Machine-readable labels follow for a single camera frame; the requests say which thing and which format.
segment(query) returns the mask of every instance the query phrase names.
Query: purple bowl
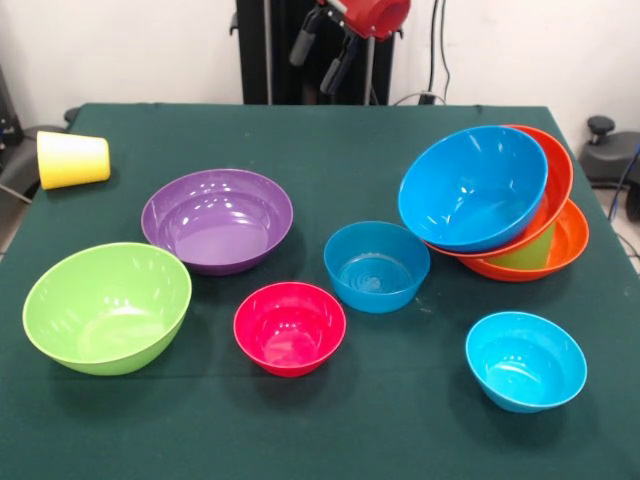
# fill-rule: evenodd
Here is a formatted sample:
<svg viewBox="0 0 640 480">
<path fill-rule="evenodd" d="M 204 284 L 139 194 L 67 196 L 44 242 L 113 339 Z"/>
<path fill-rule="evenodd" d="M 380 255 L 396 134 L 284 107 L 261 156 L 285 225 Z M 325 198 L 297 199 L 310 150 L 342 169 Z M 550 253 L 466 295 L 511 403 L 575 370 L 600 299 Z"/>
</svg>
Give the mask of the purple bowl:
<svg viewBox="0 0 640 480">
<path fill-rule="evenodd" d="M 205 275 L 258 264 L 291 228 L 293 205 L 275 182 L 254 172 L 205 170 L 158 190 L 142 211 L 149 243 Z"/>
</svg>

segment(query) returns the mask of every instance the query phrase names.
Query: blue bowl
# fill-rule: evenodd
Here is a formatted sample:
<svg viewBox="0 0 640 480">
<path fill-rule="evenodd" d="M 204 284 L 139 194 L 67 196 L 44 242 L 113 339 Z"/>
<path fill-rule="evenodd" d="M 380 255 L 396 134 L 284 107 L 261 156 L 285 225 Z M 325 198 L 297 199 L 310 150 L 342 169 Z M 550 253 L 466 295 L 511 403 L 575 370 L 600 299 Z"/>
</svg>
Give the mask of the blue bowl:
<svg viewBox="0 0 640 480">
<path fill-rule="evenodd" d="M 386 222 L 360 222 L 334 233 L 324 249 L 333 289 L 356 310 L 387 313 L 415 296 L 427 277 L 427 247 L 407 229 Z"/>
<path fill-rule="evenodd" d="M 573 399 L 587 380 L 576 341 L 556 324 L 522 312 L 483 318 L 467 335 L 467 361 L 499 407 L 535 413 Z"/>
<path fill-rule="evenodd" d="M 398 206 L 421 239 L 454 252 L 492 250 L 533 220 L 547 183 L 547 158 L 509 127 L 462 130 L 424 152 L 405 175 Z"/>
</svg>

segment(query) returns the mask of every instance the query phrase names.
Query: red bowl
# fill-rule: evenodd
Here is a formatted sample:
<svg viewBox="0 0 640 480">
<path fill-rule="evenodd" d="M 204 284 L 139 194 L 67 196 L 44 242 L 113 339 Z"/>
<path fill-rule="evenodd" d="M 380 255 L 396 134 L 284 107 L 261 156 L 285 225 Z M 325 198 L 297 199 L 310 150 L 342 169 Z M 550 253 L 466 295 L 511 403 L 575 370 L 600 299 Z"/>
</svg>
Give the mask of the red bowl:
<svg viewBox="0 0 640 480">
<path fill-rule="evenodd" d="M 560 211 L 567 203 L 571 187 L 573 186 L 573 164 L 571 156 L 562 144 L 554 137 L 537 128 L 527 127 L 525 125 L 506 125 L 507 127 L 517 128 L 524 133 L 533 137 L 540 144 L 547 156 L 549 164 L 549 176 L 547 185 L 542 195 L 542 201 L 538 212 L 533 217 L 527 228 L 518 235 L 514 240 L 495 250 L 474 253 L 458 253 L 449 250 L 443 250 L 427 243 L 427 246 L 436 252 L 444 253 L 457 258 L 491 258 L 506 253 L 514 252 L 519 248 L 528 245 L 530 242 L 538 238 L 544 231 L 551 226 L 554 220 L 560 214 Z"/>
<path fill-rule="evenodd" d="M 575 261 L 589 243 L 589 224 L 578 206 L 571 200 L 564 206 L 551 241 L 551 251 L 544 268 L 517 270 L 500 267 L 479 258 L 461 258 L 460 261 L 480 275 L 501 282 L 531 282 L 551 275 Z"/>
<path fill-rule="evenodd" d="M 242 351 L 266 371 L 300 377 L 338 349 L 347 331 L 340 303 L 306 283 L 268 285 L 238 307 L 233 332 Z"/>
</svg>

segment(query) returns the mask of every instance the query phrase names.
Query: green tablecloth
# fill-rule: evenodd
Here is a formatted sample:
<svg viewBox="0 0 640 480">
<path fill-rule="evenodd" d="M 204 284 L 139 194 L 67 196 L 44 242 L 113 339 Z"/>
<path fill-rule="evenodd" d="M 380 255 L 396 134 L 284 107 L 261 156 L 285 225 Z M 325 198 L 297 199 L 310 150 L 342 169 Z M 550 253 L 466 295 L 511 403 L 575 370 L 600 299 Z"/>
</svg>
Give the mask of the green tablecloth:
<svg viewBox="0 0 640 480">
<path fill-rule="evenodd" d="M 300 379 L 269 376 L 234 343 L 244 297 L 282 280 L 329 288 L 329 235 L 363 219 L 399 222 L 398 186 L 418 154 L 491 123 L 560 136 L 544 108 L 84 107 L 73 131 L 109 140 L 111 180 L 39 193 L 0 264 L 0 477 L 639 478 L 639 283 L 579 168 L 572 198 L 592 236 L 570 268 L 502 284 L 434 254 L 410 306 L 347 310 L 340 350 Z M 174 343 L 135 374 L 77 374 L 29 344 L 22 303 L 48 267 L 100 243 L 144 241 L 148 197 L 216 167 L 255 170 L 290 194 L 295 222 L 276 252 L 244 274 L 194 276 Z M 581 344 L 589 378 L 572 403 L 518 416 L 481 393 L 465 335 L 506 309 L 548 317 Z"/>
</svg>

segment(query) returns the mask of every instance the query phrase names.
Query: white wall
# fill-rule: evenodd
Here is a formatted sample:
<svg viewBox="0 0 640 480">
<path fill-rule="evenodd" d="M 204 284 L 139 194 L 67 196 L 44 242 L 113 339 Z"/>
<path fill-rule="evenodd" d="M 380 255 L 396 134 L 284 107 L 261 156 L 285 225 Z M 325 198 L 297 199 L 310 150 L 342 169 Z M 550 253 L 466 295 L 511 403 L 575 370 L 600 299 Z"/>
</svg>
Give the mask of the white wall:
<svg viewBox="0 0 640 480">
<path fill-rule="evenodd" d="M 412 4 L 392 100 L 428 80 L 432 0 Z M 86 101 L 241 103 L 234 9 L 234 0 L 0 0 L 0 63 L 27 126 L 60 124 Z M 638 129 L 639 19 L 639 0 L 448 0 L 449 101 L 548 105 L 574 149 L 594 113 Z M 439 70 L 439 92 L 443 79 Z"/>
<path fill-rule="evenodd" d="M 25 126 L 87 101 L 242 103 L 234 0 L 0 0 L 0 64 Z"/>
<path fill-rule="evenodd" d="M 428 84 L 432 5 L 412 1 L 392 100 Z M 576 153 L 590 115 L 638 130 L 639 19 L 638 0 L 448 0 L 449 103 L 547 105 Z M 444 78 L 440 67 L 438 93 Z"/>
</svg>

